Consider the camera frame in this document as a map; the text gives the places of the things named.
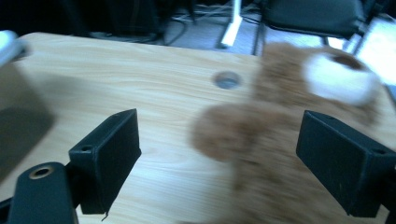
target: office chair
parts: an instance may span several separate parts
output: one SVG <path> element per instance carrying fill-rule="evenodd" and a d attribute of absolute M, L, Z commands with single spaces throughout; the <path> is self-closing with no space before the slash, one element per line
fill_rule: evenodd
<path fill-rule="evenodd" d="M 352 50 L 359 53 L 372 19 L 382 6 L 375 0 L 261 0 L 262 19 L 258 27 L 253 54 L 257 55 L 260 35 L 266 26 L 280 31 L 321 36 L 329 45 L 328 37 L 349 40 L 353 35 L 361 38 Z"/>

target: white patch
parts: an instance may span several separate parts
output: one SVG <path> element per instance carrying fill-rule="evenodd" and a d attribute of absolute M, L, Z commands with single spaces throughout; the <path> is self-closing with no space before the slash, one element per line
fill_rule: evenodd
<path fill-rule="evenodd" d="M 0 31 L 0 67 L 10 62 L 23 49 L 23 43 L 12 31 Z"/>
<path fill-rule="evenodd" d="M 364 105 L 378 88 L 378 77 L 370 69 L 352 69 L 335 62 L 330 53 L 319 53 L 305 61 L 304 77 L 311 93 L 349 105 Z"/>

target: table hole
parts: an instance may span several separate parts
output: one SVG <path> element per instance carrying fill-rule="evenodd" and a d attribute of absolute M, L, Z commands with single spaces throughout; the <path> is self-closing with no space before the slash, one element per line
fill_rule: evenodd
<path fill-rule="evenodd" d="M 52 172 L 53 172 L 52 166 L 42 166 L 42 167 L 39 167 L 39 168 L 33 170 L 29 174 L 29 178 L 31 178 L 31 179 L 41 179 L 41 178 L 44 178 L 44 177 L 52 174 Z"/>
<path fill-rule="evenodd" d="M 374 153 L 381 154 L 381 155 L 384 155 L 387 153 L 384 149 L 380 149 L 380 148 L 373 148 L 372 151 Z"/>
<path fill-rule="evenodd" d="M 235 72 L 224 71 L 214 75 L 214 82 L 219 88 L 230 90 L 240 86 L 241 78 Z"/>
<path fill-rule="evenodd" d="M 92 146 L 91 145 L 87 145 L 87 146 L 82 146 L 81 147 L 81 151 L 89 152 L 91 150 L 92 150 Z"/>

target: round hole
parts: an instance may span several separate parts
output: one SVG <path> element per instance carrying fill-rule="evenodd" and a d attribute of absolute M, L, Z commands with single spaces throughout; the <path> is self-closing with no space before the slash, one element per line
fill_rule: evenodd
<path fill-rule="evenodd" d="M 44 178 L 44 177 L 52 174 L 52 172 L 53 172 L 52 166 L 42 166 L 42 167 L 39 167 L 39 168 L 33 170 L 29 174 L 29 177 L 31 179 L 41 179 L 41 178 Z"/>
<path fill-rule="evenodd" d="M 387 153 L 384 149 L 380 149 L 380 148 L 373 148 L 373 152 L 381 155 Z"/>
<path fill-rule="evenodd" d="M 361 63 L 350 55 L 333 55 L 332 60 L 353 70 L 361 70 L 363 68 Z"/>
<path fill-rule="evenodd" d="M 214 82 L 216 86 L 225 90 L 230 90 L 240 86 L 241 80 L 239 75 L 235 72 L 224 71 L 215 74 Z"/>
<path fill-rule="evenodd" d="M 83 146 L 81 148 L 81 151 L 91 151 L 91 149 L 92 149 L 92 146 Z"/>

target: plush toy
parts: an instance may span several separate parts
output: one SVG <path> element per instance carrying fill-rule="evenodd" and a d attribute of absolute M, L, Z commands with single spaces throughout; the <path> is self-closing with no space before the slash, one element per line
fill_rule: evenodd
<path fill-rule="evenodd" d="M 377 76 L 332 48 L 270 44 L 262 63 L 251 99 L 213 106 L 193 125 L 197 149 L 233 163 L 233 211 L 211 223 L 384 223 L 348 217 L 295 152 L 305 110 L 370 135 Z"/>

